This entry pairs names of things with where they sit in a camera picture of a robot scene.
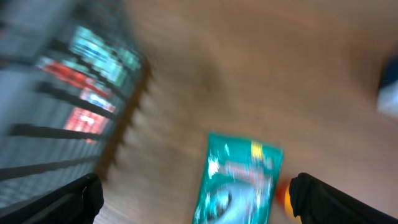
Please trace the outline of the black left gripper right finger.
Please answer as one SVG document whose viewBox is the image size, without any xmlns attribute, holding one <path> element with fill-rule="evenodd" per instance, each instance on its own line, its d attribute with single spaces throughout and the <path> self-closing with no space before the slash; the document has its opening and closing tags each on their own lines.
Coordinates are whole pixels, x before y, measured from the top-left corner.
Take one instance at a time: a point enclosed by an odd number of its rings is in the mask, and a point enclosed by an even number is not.
<svg viewBox="0 0 398 224">
<path fill-rule="evenodd" d="M 306 224 L 397 224 L 397 219 L 307 173 L 289 184 L 293 217 Z"/>
</svg>

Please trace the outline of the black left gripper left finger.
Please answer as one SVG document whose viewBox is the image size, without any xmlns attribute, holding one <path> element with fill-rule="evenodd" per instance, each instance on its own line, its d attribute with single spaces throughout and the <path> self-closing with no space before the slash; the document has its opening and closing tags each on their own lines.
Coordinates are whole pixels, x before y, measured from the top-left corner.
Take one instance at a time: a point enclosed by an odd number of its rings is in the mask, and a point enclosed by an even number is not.
<svg viewBox="0 0 398 224">
<path fill-rule="evenodd" d="M 91 224 L 103 205 L 101 180 L 89 173 L 41 198 L 1 209 L 1 223 Z"/>
</svg>

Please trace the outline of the green foil snack bag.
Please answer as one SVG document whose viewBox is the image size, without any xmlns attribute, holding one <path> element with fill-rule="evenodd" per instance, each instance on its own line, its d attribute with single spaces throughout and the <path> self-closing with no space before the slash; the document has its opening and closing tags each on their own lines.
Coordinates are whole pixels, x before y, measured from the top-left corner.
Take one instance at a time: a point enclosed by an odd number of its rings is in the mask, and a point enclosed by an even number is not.
<svg viewBox="0 0 398 224">
<path fill-rule="evenodd" d="M 283 159 L 265 142 L 210 133 L 192 223 L 266 224 Z"/>
</svg>

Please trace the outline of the red stick sachet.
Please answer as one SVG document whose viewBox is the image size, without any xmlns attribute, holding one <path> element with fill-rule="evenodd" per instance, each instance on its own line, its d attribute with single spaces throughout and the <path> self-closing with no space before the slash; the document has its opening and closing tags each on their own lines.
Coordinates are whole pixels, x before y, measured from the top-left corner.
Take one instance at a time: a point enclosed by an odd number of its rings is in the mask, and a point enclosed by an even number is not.
<svg viewBox="0 0 398 224">
<path fill-rule="evenodd" d="M 113 95 L 113 92 L 100 81 L 96 81 L 87 74 L 79 72 L 51 58 L 41 57 L 35 66 L 77 88 L 90 89 L 102 97 L 110 97 Z"/>
</svg>

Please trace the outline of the light teal small packet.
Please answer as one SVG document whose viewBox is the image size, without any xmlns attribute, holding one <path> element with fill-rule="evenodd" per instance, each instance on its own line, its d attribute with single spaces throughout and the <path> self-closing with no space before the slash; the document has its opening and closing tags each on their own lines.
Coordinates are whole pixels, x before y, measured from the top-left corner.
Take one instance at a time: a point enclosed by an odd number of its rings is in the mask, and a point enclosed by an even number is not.
<svg viewBox="0 0 398 224">
<path fill-rule="evenodd" d="M 115 49 L 86 27 L 77 27 L 69 49 L 81 56 L 84 62 L 92 64 L 94 71 L 117 86 L 122 84 L 128 71 L 141 67 L 137 55 L 123 47 Z"/>
</svg>

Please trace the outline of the red white tissue packet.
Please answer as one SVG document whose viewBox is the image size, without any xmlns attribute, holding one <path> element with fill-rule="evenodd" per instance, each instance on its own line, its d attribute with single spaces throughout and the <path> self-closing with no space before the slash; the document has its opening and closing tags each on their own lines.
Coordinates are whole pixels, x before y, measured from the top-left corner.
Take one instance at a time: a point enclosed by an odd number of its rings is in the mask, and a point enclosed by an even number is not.
<svg viewBox="0 0 398 224">
<path fill-rule="evenodd" d="M 101 134 L 108 118 L 82 108 L 74 108 L 64 129 L 91 134 Z"/>
</svg>

